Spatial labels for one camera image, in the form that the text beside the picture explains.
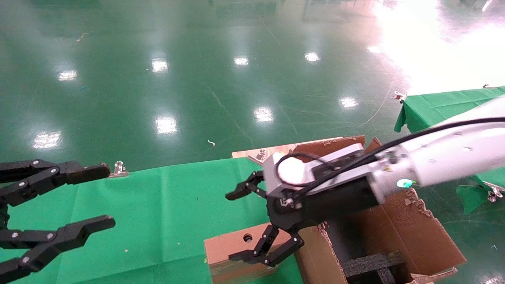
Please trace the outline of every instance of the shiny floor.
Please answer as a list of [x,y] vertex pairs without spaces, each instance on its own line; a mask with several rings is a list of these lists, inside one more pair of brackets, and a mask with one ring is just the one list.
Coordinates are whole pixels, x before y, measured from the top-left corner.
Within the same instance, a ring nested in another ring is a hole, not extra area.
[[[0,162],[136,171],[335,136],[391,141],[406,135],[393,131],[395,91],[505,84],[504,11],[503,0],[0,0]],[[441,282],[505,283],[503,204],[463,217],[454,188],[420,193],[469,260]]]

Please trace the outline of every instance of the black cable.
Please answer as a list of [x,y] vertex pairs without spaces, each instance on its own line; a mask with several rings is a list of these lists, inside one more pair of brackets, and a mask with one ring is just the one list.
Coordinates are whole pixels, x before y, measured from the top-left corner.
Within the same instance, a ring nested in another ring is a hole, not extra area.
[[[323,183],[335,178],[336,176],[338,176],[339,174],[341,174],[345,171],[352,170],[352,169],[357,168],[359,166],[366,165],[371,162],[377,161],[377,158],[375,157],[376,154],[378,154],[384,150],[387,150],[391,147],[397,146],[401,143],[407,142],[409,140],[412,140],[412,139],[415,139],[415,138],[418,138],[418,137],[421,137],[421,136],[424,136],[427,134],[431,134],[431,133],[439,132],[442,130],[454,128],[454,127],[460,127],[460,126],[471,125],[471,124],[480,124],[480,123],[492,123],[492,122],[505,122],[505,117],[479,118],[479,119],[473,119],[473,120],[468,120],[468,121],[458,121],[458,122],[448,123],[448,124],[444,124],[444,125],[433,127],[433,128],[427,128],[427,129],[421,130],[419,132],[410,134],[408,136],[402,137],[400,139],[391,141],[391,142],[386,143],[386,144],[382,145],[381,147],[375,149],[374,151],[353,160],[352,162],[341,167],[340,169],[333,170],[332,173],[330,173],[320,179],[314,180],[313,182],[306,183],[307,184],[306,186],[298,185],[298,186],[302,186],[303,188],[301,190],[299,190],[296,193],[296,195],[303,196],[303,195],[307,194],[309,191],[311,191],[311,190],[315,189],[316,187],[322,185]],[[288,154],[288,155],[282,157],[279,160],[279,162],[277,162],[277,164],[275,165],[275,175],[283,183],[285,183],[285,182],[282,179],[280,179],[279,173],[277,172],[277,169],[279,168],[278,164],[281,163],[282,161],[286,160],[287,158],[293,157],[293,156],[289,156],[289,155],[292,155],[292,154]]]
[[316,161],[320,162],[321,164],[323,164],[330,171],[334,171],[335,170],[335,168],[333,168],[329,163],[327,163],[326,161],[324,161],[321,158],[319,158],[319,156],[316,156],[314,154],[310,154],[310,153],[291,153],[291,154],[287,154],[287,155],[283,156],[282,158],[280,158],[279,161],[277,163],[275,163],[275,166],[274,166],[275,177],[278,178],[285,185],[296,186],[296,187],[304,187],[304,186],[307,186],[307,185],[311,184],[311,183],[289,183],[289,182],[283,180],[279,176],[279,165],[282,162],[284,162],[286,159],[292,158],[292,157],[304,157],[304,158],[313,159],[313,160],[316,160]]

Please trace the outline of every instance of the cardboard box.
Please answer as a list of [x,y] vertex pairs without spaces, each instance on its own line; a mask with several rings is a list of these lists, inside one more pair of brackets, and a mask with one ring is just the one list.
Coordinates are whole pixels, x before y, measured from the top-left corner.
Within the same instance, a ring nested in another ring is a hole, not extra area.
[[232,158],[242,158],[242,157],[248,157],[251,161],[261,165],[263,161],[265,161],[270,155],[272,155],[275,152],[279,153],[285,153],[288,154],[293,149],[299,145],[304,145],[304,144],[312,144],[312,143],[331,143],[332,141],[336,139],[341,139],[342,137],[336,137],[336,138],[329,138],[329,139],[322,139],[322,140],[316,140],[316,141],[309,141],[309,142],[302,142],[302,143],[294,143],[294,144],[287,144],[287,145],[281,145],[281,146],[274,146],[274,147],[266,147],[262,149],[253,149],[253,150],[246,150],[246,151],[238,151],[238,152],[233,152],[231,153]]
[[[364,144],[365,137],[305,144],[294,152],[324,156],[357,141]],[[366,152],[380,145],[374,138]],[[389,196],[381,206],[328,220],[299,234],[305,245],[295,256],[305,284],[347,284],[340,263],[377,253],[401,253],[405,264],[393,273],[396,283],[437,281],[455,274],[454,266],[466,262],[413,189]]]
[[[272,268],[261,263],[251,265],[243,261],[231,261],[228,259],[228,256],[231,254],[254,249],[268,225],[270,224],[266,223],[254,226],[204,241],[213,284],[247,283],[277,271],[279,266]],[[291,236],[288,233],[280,230],[270,252],[277,249],[290,238]]]

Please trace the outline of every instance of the green led light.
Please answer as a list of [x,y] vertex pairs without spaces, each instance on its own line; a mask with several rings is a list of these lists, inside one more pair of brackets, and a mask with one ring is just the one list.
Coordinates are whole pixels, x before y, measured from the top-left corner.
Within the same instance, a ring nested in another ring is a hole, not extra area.
[[409,188],[409,187],[412,186],[413,183],[416,183],[416,182],[413,181],[413,180],[410,180],[410,179],[402,178],[401,180],[399,180],[396,183],[396,186],[397,187],[402,187],[402,188]]

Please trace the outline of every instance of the green table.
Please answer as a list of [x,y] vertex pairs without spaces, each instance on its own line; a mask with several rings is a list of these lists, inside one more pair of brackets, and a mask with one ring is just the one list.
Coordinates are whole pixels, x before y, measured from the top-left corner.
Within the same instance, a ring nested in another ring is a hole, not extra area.
[[[63,186],[10,207],[12,229],[50,230],[104,214],[117,223],[16,283],[211,283],[204,240],[269,221],[264,199],[224,198],[254,170],[259,166],[247,158],[167,166]],[[0,261],[22,253],[0,249]],[[290,256],[276,273],[251,283],[302,279]]]
[[[505,86],[409,96],[403,102],[394,131],[400,132],[406,124],[411,133],[418,132],[504,93]],[[487,191],[481,187],[484,186],[484,181],[505,187],[505,168],[480,173],[471,178],[480,186],[461,185],[457,188],[465,214],[469,214],[487,200]]]

